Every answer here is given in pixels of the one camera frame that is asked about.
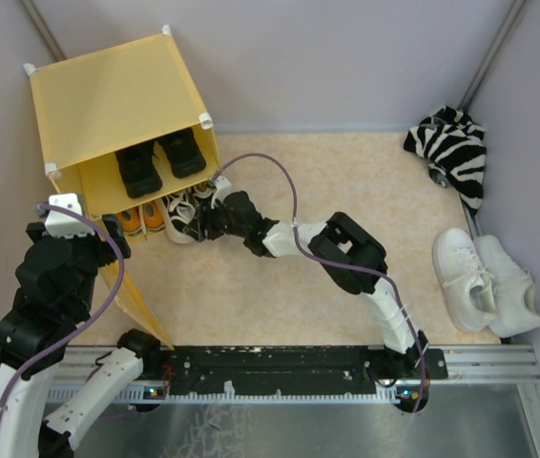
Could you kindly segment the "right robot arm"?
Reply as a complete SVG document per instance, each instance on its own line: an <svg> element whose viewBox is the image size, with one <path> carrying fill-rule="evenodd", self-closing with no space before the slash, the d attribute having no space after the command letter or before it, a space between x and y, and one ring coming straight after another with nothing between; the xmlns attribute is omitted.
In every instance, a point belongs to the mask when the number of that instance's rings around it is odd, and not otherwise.
<svg viewBox="0 0 540 458"><path fill-rule="evenodd" d="M364 301L398 375L413 377L424 367L428 340L387 275L384 247L347 214L336 212L314 224L280 222L263 216L246 192L237 191L202 200L195 230L201 241L240 238L260 258L302 256L317 262L342 291Z"/></svg>

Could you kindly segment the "orange sneaker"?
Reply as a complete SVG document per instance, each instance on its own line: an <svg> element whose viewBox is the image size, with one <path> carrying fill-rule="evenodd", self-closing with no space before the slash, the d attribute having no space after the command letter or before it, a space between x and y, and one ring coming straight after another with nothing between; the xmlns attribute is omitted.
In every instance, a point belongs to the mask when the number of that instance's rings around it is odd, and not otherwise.
<svg viewBox="0 0 540 458"><path fill-rule="evenodd" d="M140 207L141 221L145 232L156 233L164 229L165 221L155 201L146 202Z"/></svg>
<svg viewBox="0 0 540 458"><path fill-rule="evenodd" d="M116 217L125 235L133 237L144 233L142 219L136 207L119 212Z"/></svg>

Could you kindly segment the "black shoe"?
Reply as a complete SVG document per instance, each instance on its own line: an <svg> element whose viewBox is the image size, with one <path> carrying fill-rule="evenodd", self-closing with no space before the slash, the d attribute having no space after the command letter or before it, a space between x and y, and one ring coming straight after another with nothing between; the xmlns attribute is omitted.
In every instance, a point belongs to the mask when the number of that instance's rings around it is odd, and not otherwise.
<svg viewBox="0 0 540 458"><path fill-rule="evenodd" d="M129 198L141 198L161 189L163 183L153 163L153 143L137 144L114 154Z"/></svg>
<svg viewBox="0 0 540 458"><path fill-rule="evenodd" d="M163 149L176 178L189 177L207 166L192 128L160 136L156 142Z"/></svg>

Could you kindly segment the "yellow cabinet door panel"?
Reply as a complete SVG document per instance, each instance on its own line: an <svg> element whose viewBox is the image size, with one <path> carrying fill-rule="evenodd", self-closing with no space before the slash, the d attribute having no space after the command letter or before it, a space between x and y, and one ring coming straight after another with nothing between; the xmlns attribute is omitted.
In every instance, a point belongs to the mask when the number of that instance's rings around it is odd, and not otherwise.
<svg viewBox="0 0 540 458"><path fill-rule="evenodd" d="M123 279L114 298L114 303L146 332L156 337L169 349L174 349L171 338L146 302L127 269L124 270Z"/></svg>

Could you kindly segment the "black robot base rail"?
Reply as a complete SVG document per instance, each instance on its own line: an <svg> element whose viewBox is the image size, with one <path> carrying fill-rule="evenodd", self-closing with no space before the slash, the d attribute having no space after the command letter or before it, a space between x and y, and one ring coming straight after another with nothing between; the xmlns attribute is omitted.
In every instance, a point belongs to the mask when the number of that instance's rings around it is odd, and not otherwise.
<svg viewBox="0 0 540 458"><path fill-rule="evenodd" d="M388 403L418 413L433 381L447 379L442 350L422 364L379 346L177 346L159 350L134 379L137 406L161 402Z"/></svg>

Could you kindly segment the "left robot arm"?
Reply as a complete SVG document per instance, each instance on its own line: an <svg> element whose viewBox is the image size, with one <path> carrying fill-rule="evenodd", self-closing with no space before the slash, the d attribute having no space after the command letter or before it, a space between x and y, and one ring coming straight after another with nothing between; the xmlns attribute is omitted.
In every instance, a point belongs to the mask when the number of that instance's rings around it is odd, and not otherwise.
<svg viewBox="0 0 540 458"><path fill-rule="evenodd" d="M131 249L114 215L71 239L53 237L41 221L26 233L31 246L0 321L0 457L72 457L69 433L43 419L47 391L72 333L91 317L99 269L123 264Z"/></svg>

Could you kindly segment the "black white sneaker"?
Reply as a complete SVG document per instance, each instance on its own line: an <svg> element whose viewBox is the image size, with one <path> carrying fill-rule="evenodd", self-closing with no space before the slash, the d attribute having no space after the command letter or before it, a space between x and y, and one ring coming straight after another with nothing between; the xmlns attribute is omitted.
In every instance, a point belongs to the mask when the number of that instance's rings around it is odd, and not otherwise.
<svg viewBox="0 0 540 458"><path fill-rule="evenodd" d="M161 199L165 229L171 241L177 244L195 242L186 228L196 216L196 207L186 191L180 191Z"/></svg>
<svg viewBox="0 0 540 458"><path fill-rule="evenodd" d="M209 183L199 183L192 187L193 195L197 199L209 199L215 191L215 187Z"/></svg>

